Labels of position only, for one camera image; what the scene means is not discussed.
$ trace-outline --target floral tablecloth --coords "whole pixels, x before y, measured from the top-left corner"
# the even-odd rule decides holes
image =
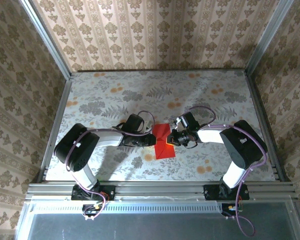
[[[198,105],[215,110],[216,124],[245,119],[261,136],[243,70],[83,72],[72,80],[57,143],[75,123],[110,128],[141,110],[153,113],[156,123],[169,123],[172,128],[176,117]],[[211,119],[206,110],[191,112],[200,124]],[[146,113],[142,117],[150,119]],[[225,146],[219,143],[174,150],[175,157],[156,159],[153,146],[98,147],[89,166],[103,181],[218,181],[231,163]],[[46,180],[73,178],[53,156]],[[271,164],[253,171],[248,180],[274,181]]]

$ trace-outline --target floral wallpaper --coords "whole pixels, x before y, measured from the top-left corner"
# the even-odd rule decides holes
[[[74,75],[57,142],[76,123],[87,128],[111,128],[141,110],[154,114],[156,124],[169,124],[172,129],[178,116],[200,105],[215,110],[216,124],[245,119],[261,136],[243,70],[113,71]],[[191,112],[201,124],[212,117],[198,108]],[[151,119],[145,113],[141,116],[145,121]],[[175,157],[156,159],[154,146],[97,147],[89,167],[102,181],[219,181],[231,163],[220,143],[174,150]],[[53,156],[45,179],[71,181],[73,177]],[[274,181],[270,162],[253,171],[249,180]]]
[[[64,84],[18,1],[0,0],[0,240],[13,237]]]
[[[300,0],[294,0],[253,78],[300,199]]]
[[[245,68],[279,0],[33,0],[73,71]]]

